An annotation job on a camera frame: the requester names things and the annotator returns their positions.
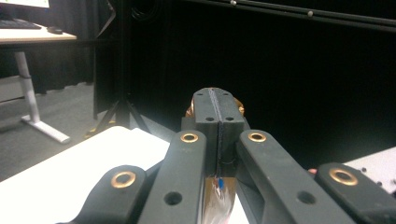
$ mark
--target computer monitor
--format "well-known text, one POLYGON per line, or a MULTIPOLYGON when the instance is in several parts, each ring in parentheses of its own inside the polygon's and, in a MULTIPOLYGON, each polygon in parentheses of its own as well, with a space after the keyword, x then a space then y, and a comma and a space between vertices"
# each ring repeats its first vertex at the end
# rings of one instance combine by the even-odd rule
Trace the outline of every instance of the computer monitor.
POLYGON ((49 0, 0 0, 0 3, 28 7, 50 7, 49 0))

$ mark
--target keyboard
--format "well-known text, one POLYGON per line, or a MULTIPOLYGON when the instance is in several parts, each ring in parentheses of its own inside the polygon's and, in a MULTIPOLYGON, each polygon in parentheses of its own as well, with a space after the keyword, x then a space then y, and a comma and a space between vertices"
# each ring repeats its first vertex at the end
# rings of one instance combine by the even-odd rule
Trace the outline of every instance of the keyboard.
POLYGON ((41 26, 23 20, 0 20, 0 29, 39 30, 41 26))

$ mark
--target computer mouse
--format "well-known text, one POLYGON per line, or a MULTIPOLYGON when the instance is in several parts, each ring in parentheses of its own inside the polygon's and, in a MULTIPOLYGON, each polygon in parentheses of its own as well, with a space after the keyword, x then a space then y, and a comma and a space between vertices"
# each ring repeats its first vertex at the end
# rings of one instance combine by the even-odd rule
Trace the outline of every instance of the computer mouse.
POLYGON ((64 31, 61 28, 57 27, 57 26, 47 27, 47 31, 49 33, 52 33, 52 34, 55 34, 55 35, 61 35, 61 34, 64 33, 64 31))

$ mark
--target white desk leg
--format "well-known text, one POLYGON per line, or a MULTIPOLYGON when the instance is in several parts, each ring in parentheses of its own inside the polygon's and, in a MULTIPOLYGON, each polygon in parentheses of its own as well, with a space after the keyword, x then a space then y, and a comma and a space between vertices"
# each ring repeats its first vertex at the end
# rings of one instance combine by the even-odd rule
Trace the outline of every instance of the white desk leg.
POLYGON ((15 52, 15 59, 17 60, 18 70, 20 71, 23 94, 30 109, 30 115, 22 117, 22 120, 60 143, 65 144, 70 142, 69 136, 40 120, 37 102, 35 100, 35 90, 33 89, 32 78, 29 74, 24 52, 15 52))

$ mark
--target desk foot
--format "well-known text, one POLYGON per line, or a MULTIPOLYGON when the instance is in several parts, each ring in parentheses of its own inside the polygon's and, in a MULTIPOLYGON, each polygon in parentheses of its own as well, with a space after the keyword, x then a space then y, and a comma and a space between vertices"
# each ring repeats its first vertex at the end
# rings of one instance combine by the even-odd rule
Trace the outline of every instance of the desk foot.
POLYGON ((40 132, 48 135, 49 137, 55 139, 56 141, 66 144, 70 142, 70 137, 65 135, 64 133, 59 132, 58 130, 52 128, 48 124, 43 121, 33 122, 30 120, 30 116, 26 115, 22 117, 22 120, 26 123, 32 125, 34 128, 38 129, 40 132))

